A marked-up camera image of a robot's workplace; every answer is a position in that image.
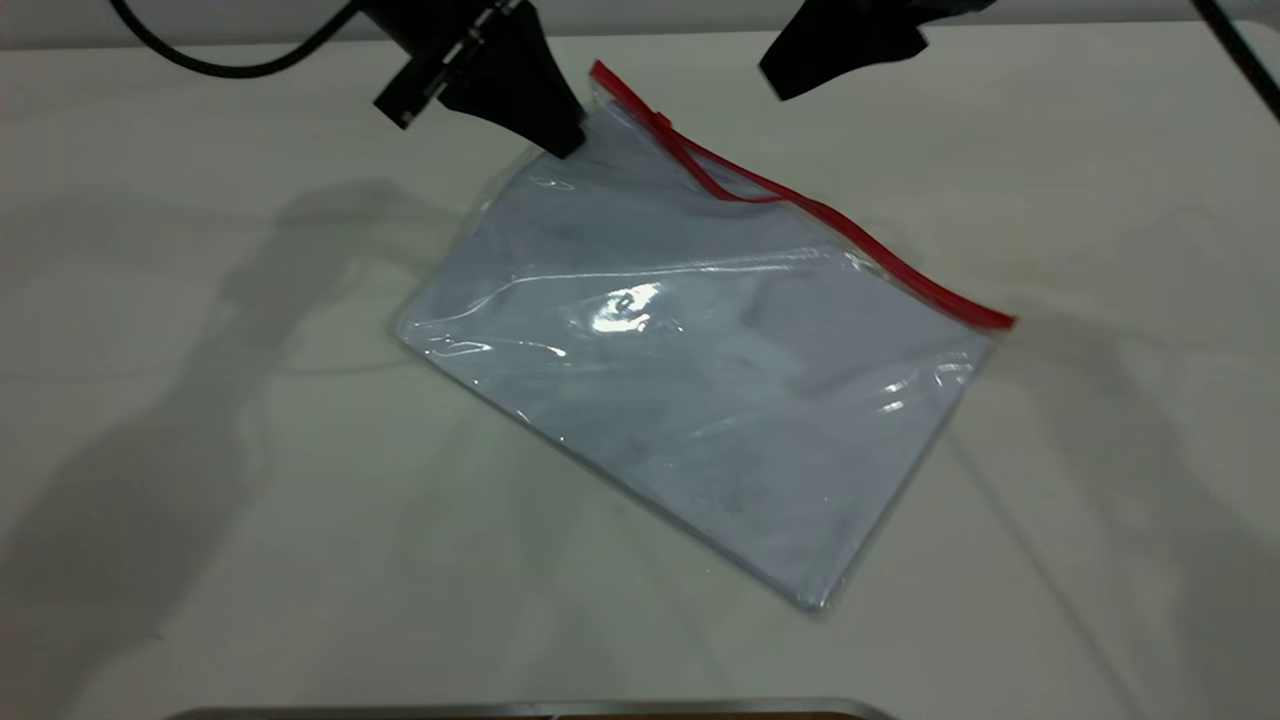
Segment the clear plastic bag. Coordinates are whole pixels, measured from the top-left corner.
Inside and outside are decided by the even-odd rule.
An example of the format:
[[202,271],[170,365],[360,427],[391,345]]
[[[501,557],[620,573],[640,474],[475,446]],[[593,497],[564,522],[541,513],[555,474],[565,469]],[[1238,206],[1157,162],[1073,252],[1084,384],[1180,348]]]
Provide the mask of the clear plastic bag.
[[1012,319],[593,77],[586,145],[520,168],[397,334],[822,609]]

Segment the white table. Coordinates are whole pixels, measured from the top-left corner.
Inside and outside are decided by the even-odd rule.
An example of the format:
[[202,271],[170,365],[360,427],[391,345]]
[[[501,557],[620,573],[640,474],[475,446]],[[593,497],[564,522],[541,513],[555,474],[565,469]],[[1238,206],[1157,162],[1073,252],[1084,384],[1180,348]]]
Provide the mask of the white table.
[[787,104],[769,35],[553,44],[1023,316],[820,619],[389,337],[524,145],[397,131],[397,49],[0,54],[0,717],[1276,716],[1280,128],[1197,24],[929,35]]

